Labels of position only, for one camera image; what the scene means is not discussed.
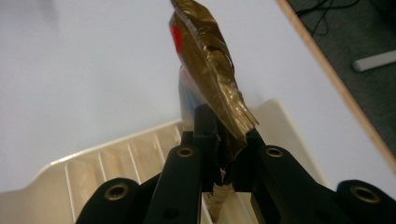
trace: white table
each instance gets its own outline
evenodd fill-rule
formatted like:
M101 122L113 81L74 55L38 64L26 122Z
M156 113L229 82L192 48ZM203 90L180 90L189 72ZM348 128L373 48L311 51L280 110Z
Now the white table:
M274 0L200 1L248 105L280 99L334 189L396 178ZM0 191L46 164L179 118L168 1L25 0L0 13Z

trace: ridged white tray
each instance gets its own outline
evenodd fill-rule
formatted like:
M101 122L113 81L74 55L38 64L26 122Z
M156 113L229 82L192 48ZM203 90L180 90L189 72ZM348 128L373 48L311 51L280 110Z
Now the ridged white tray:
M278 100L253 109L266 144L289 150L318 182L326 185L287 110ZM104 182L126 177L143 183L158 174L172 147L180 142L182 123L89 148L52 162L25 189L0 193L0 223L74 223L95 190ZM201 223L212 223L203 201ZM219 223L257 223L248 193L233 193Z

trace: gold foil wrapped object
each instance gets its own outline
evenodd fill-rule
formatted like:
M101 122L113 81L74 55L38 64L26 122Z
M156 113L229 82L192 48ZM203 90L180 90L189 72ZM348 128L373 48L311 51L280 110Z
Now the gold foil wrapped object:
M209 10L195 1L172 0L172 35L182 66L225 127L220 131L224 168L246 146L257 120L246 107L233 76L233 62Z

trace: metal bolt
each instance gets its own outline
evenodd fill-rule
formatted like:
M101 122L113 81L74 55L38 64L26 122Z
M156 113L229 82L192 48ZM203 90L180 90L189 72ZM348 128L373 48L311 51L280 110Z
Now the metal bolt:
M120 182L108 188L105 192L105 197L110 201L116 201L125 197L125 195L128 194L128 191L128 185Z
M189 147L183 147L177 151L179 157L190 157L194 154L194 150Z
M376 193L363 186L352 186L350 191L355 197L366 203L379 203L381 201L381 198Z
M265 149L265 153L267 153L267 155L271 156L271 157L282 157L283 156L283 152L277 148L274 147L268 147L267 149Z

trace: red label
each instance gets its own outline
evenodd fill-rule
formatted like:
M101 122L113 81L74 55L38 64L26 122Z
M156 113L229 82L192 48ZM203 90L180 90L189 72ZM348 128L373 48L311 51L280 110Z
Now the red label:
M174 38L176 52L180 53L180 32L178 31L175 25L172 25L170 28L171 28L172 37Z

